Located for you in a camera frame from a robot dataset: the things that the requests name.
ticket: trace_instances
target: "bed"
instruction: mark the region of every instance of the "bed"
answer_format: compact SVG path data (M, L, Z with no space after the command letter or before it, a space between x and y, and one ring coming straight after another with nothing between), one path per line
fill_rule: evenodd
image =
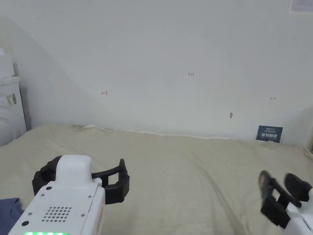
M102 234L281 234L260 210L257 178L291 172L313 182L308 150L274 142L164 136L45 124L0 147L0 198L33 198L31 180L63 154L92 158L92 172L124 158L130 192L105 207Z

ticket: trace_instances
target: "green led display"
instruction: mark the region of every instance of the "green led display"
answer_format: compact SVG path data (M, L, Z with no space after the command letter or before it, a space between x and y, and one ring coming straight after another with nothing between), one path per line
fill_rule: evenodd
M69 235L63 232L26 232L25 235Z

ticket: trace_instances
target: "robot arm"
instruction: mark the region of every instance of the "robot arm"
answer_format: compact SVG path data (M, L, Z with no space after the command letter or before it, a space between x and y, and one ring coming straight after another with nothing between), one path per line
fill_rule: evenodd
M9 235L100 235L105 205L124 201L129 176L123 159L98 173L91 173L90 164L88 156L64 155L57 159L55 174L53 164L36 172L35 197ZM116 173L118 182L109 185L108 177Z
M262 197L261 213L280 226L284 235L313 234L313 189L293 174L285 176L287 193L267 171L259 175ZM280 193L278 200L273 191Z

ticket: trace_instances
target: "white cabinet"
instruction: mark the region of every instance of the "white cabinet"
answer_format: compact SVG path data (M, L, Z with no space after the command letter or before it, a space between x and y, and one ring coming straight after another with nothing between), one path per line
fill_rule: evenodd
M0 146L26 132L19 77L0 79Z

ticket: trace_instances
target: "white robot body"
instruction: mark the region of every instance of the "white robot body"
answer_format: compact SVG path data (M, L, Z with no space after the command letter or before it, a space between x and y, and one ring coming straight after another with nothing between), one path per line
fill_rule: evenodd
M91 159L64 155L56 180L42 187L9 235L97 235L104 218L105 189L92 179Z
M302 201L301 208L289 203L286 209L290 217L284 235L310 235L313 234L313 189L309 191L309 201Z

